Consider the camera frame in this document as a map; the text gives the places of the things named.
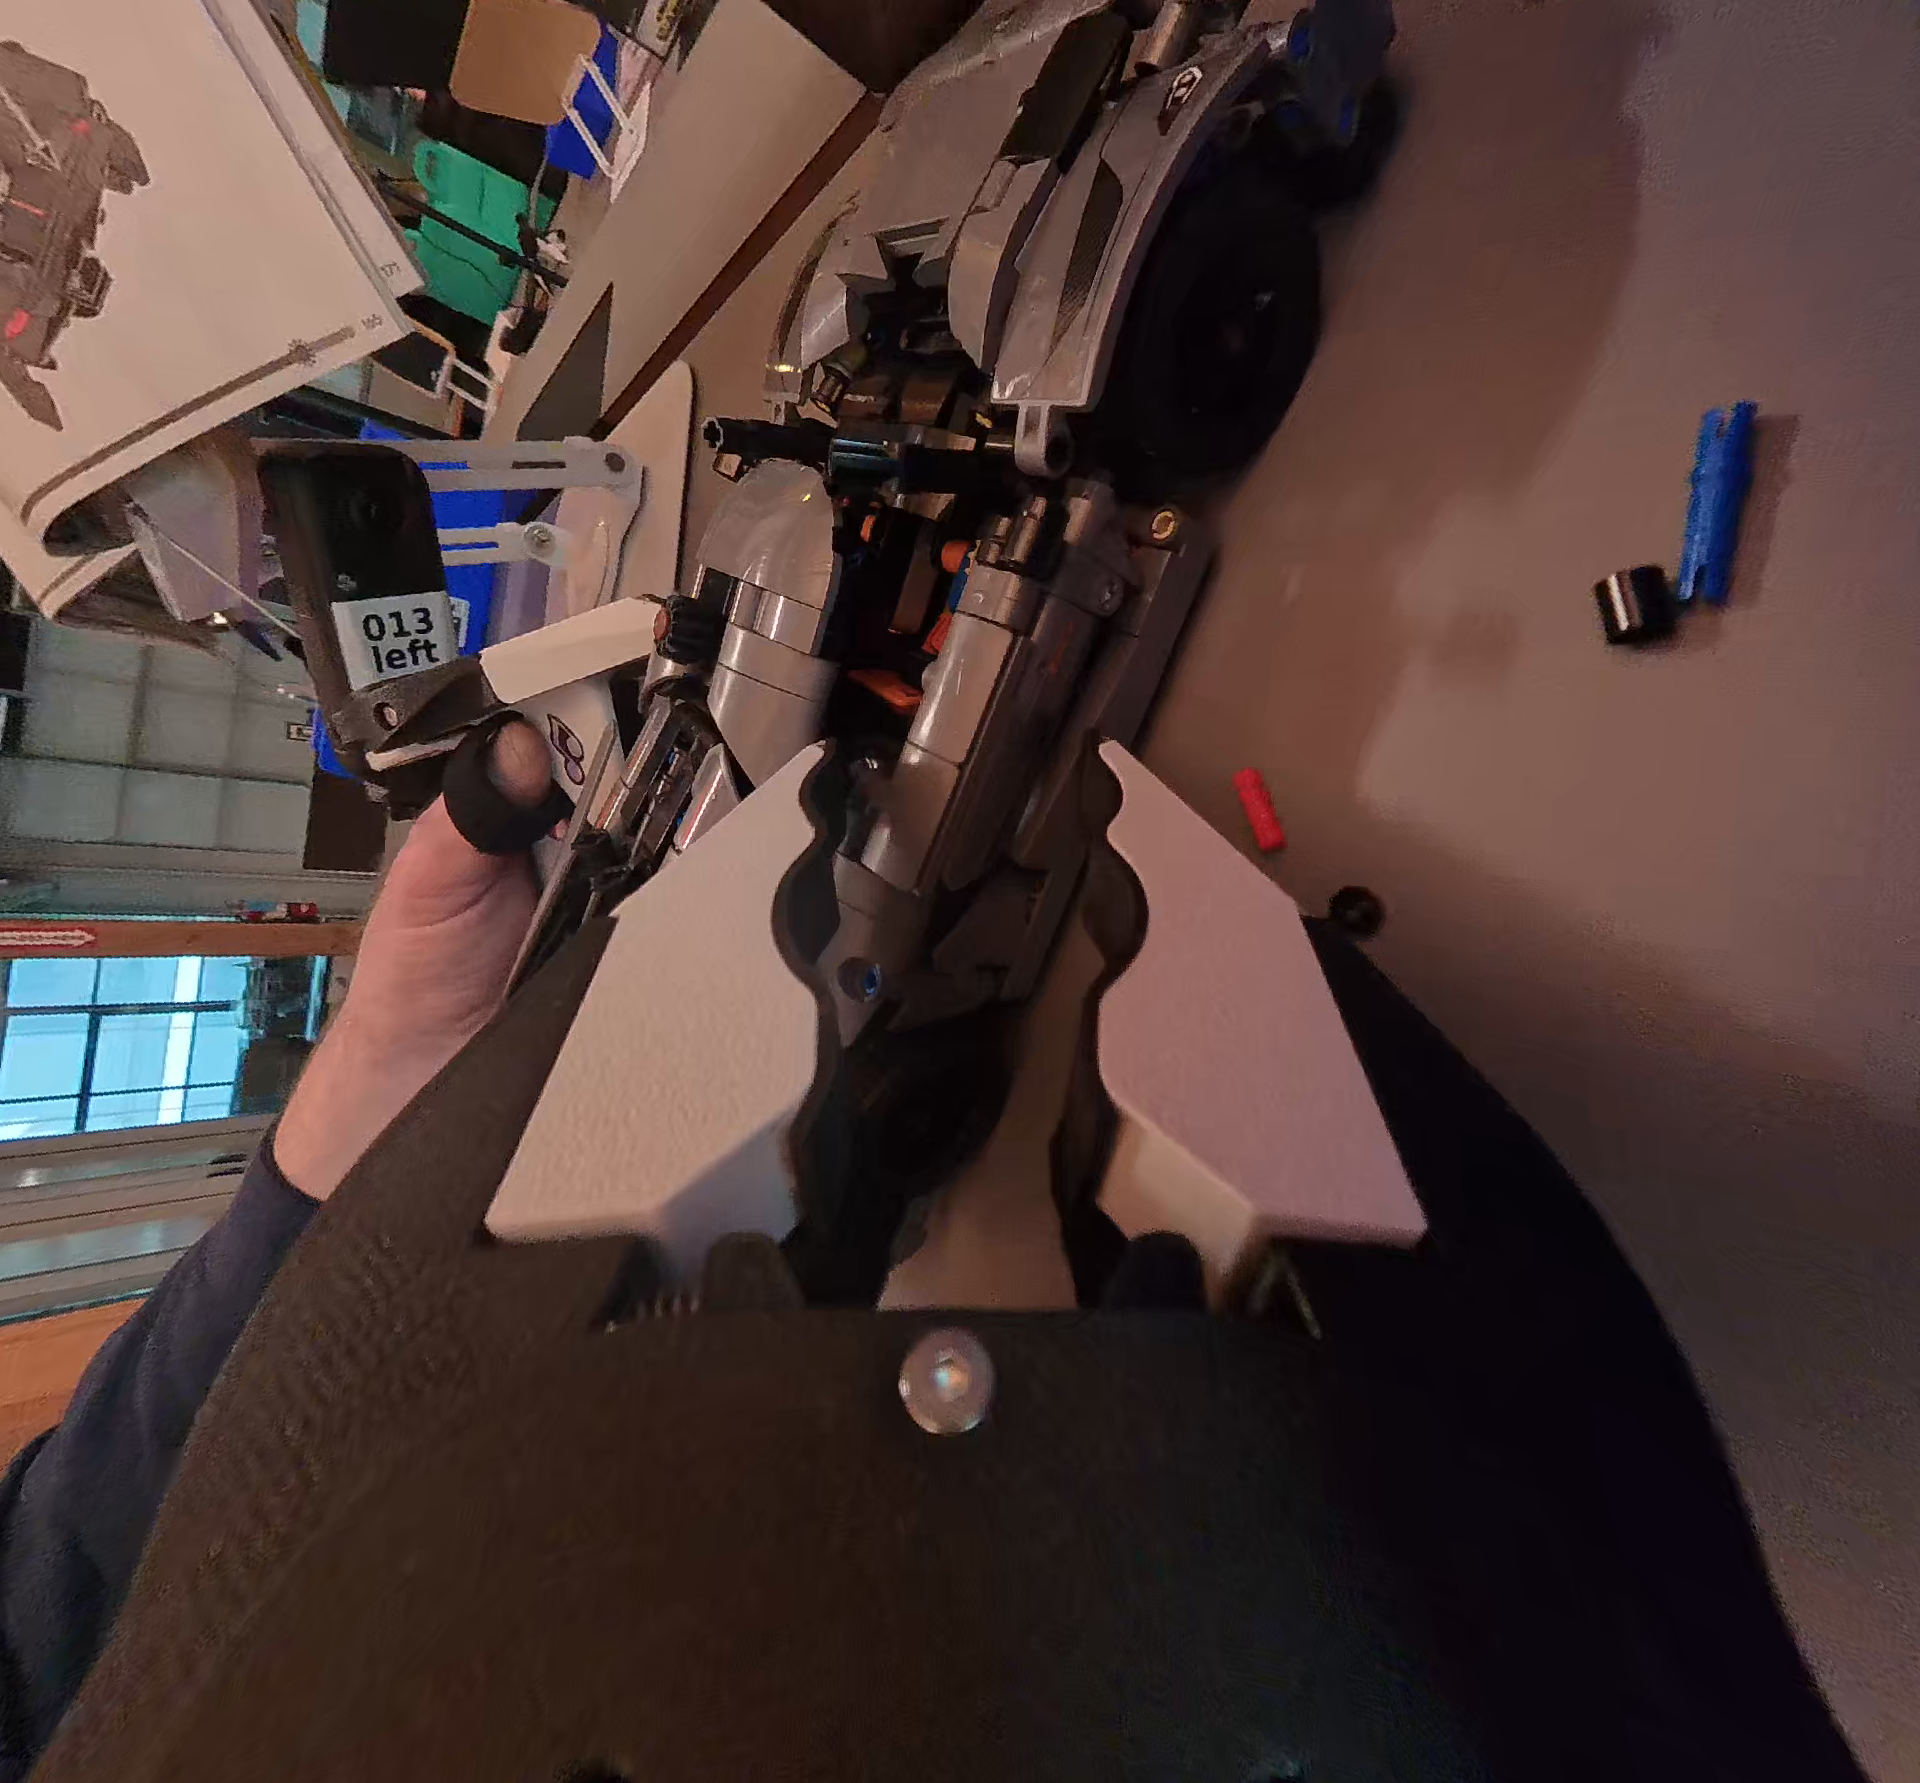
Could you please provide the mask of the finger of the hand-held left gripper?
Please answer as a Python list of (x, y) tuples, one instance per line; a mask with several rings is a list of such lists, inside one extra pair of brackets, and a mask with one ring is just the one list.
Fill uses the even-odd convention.
[(504, 706), (522, 706), (573, 683), (646, 663), (657, 641), (661, 602), (619, 598), (478, 654), (482, 677)]

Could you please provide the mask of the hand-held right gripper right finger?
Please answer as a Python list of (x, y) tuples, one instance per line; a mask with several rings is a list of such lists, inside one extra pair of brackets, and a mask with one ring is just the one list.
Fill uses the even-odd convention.
[(1100, 970), (1062, 1111), (1075, 1257), (1413, 1247), (1427, 1216), (1295, 900), (1127, 748), (1076, 763)]

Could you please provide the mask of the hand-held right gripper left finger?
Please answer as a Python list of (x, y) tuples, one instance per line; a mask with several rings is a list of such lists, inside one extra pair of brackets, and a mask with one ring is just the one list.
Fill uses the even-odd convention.
[(819, 842), (806, 746), (612, 912), (612, 933), (493, 1194), (501, 1242), (784, 1238), (787, 1134), (819, 1070), (819, 1005), (777, 933)]

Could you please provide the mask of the grey toy brick car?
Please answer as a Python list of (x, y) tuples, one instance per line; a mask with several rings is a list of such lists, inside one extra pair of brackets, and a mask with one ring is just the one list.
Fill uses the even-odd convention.
[(1180, 492), (1247, 467), (1323, 322), (1317, 221), (1395, 141), (1391, 0), (1011, 0), (900, 81), (795, 274), (765, 416), (616, 693), (614, 784), (527, 980), (795, 756), (851, 781), (819, 974), (844, 1044), (1021, 1002), (1211, 564)]

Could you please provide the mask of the person's left forearm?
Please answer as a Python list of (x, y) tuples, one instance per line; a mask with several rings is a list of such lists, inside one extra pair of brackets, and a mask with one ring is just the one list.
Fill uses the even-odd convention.
[(253, 1155), (214, 1229), (83, 1373), (2, 1485), (2, 1777), (26, 1778), (95, 1665), (193, 1422), (286, 1254), (316, 1216)]

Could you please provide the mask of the person's left hand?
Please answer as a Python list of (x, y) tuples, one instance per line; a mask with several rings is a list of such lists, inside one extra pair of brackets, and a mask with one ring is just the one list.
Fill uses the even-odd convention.
[(527, 853), (478, 851), (443, 796), (387, 870), (345, 1002), (275, 1126), (284, 1179), (327, 1200), (506, 999), (538, 891)]

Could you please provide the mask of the blue plastic bin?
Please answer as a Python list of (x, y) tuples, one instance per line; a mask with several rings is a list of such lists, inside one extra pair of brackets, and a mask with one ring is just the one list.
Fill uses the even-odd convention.
[(393, 675), (476, 658), (493, 628), (497, 576), (530, 560), (524, 530), (545, 519), (554, 489), (482, 487), (501, 463), (478, 445), (407, 441), (365, 426), (355, 448), (327, 445), (320, 477), (322, 593), (340, 608), (345, 681), (365, 690)]

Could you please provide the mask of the white stand base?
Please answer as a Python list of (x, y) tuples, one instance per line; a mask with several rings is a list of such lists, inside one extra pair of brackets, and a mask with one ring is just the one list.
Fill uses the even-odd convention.
[[(478, 445), (473, 463), (504, 463), (506, 475), (482, 487), (551, 485), (545, 519), (524, 530), (530, 560), (499, 571), (491, 641), (517, 637), (622, 595), (663, 595), (675, 584), (685, 505), (693, 457), (693, 372), (667, 368), (661, 382), (604, 434), (566, 431), (538, 424), (535, 437), (429, 437), (420, 428), (396, 430), (407, 441)], [(343, 437), (309, 437), (259, 445), (259, 477), (268, 530), (288, 584), (305, 584), (327, 603), (332, 580), (320, 515), (327, 445), (359, 445)]]

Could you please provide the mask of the white instruction booklet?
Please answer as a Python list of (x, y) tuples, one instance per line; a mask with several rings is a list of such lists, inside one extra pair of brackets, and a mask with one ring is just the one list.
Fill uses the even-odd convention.
[(411, 330), (421, 285), (275, 0), (2, 0), (4, 569), (135, 557), (159, 457)]

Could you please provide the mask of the tan seat chair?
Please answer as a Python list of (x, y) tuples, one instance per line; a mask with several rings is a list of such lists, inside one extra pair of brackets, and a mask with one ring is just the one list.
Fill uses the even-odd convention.
[(636, 169), (646, 110), (619, 91), (612, 32), (570, 0), (468, 0), (451, 91), (481, 115), (522, 121), (551, 135), (563, 127), (586, 173), (619, 194)]

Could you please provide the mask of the blue brick piece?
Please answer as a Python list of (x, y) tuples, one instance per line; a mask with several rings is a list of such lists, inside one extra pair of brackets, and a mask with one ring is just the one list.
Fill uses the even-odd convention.
[(1758, 421), (1754, 400), (1715, 406), (1700, 416), (1673, 572), (1673, 598), (1684, 608), (1727, 602), (1754, 485)]

